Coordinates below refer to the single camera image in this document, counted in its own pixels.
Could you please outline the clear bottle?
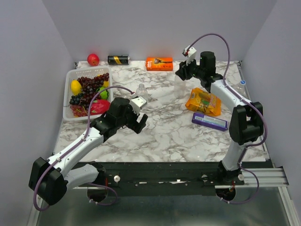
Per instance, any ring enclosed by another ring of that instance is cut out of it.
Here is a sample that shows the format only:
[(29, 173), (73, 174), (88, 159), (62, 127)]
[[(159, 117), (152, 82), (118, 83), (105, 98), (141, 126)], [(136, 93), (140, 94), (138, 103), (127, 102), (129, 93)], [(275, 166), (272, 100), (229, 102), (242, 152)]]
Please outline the clear bottle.
[(178, 75), (174, 77), (174, 96), (182, 99), (185, 96), (186, 81), (183, 81)]
[(143, 97), (146, 101), (149, 99), (148, 91), (144, 84), (140, 83), (136, 89), (136, 94), (140, 97)]
[(241, 96), (247, 98), (245, 85), (243, 86), (243, 85), (238, 84), (238, 86), (237, 86), (237, 92), (238, 92)]

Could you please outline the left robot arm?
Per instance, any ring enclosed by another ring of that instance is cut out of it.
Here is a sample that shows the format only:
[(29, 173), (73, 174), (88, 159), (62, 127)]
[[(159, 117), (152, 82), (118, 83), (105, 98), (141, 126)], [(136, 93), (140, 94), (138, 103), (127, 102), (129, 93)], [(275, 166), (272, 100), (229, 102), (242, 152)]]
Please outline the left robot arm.
[(77, 169), (74, 166), (122, 127), (139, 134), (146, 126), (148, 116), (144, 114), (140, 121), (137, 119), (146, 105), (147, 100), (143, 97), (117, 97), (108, 111), (88, 123), (84, 133), (69, 146), (46, 160), (41, 157), (36, 159), (29, 180), (34, 197), (41, 197), (51, 206), (58, 203), (70, 189), (87, 183), (101, 185), (104, 174), (95, 165), (87, 163)]

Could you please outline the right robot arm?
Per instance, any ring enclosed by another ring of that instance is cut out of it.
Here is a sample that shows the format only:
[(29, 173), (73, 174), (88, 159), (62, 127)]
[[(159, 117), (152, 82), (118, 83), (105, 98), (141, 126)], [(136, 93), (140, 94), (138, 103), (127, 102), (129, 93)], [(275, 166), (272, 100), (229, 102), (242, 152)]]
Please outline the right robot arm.
[(201, 52), (199, 63), (195, 60), (194, 48), (186, 49), (183, 55), (187, 59), (179, 64), (179, 70), (175, 74), (183, 81), (192, 77), (200, 80), (201, 86), (208, 93), (215, 95), (232, 111), (229, 126), (232, 141), (216, 173), (219, 183), (228, 184), (240, 174), (240, 163), (246, 148), (253, 145), (264, 132), (263, 106), (244, 98), (216, 72), (213, 52)]

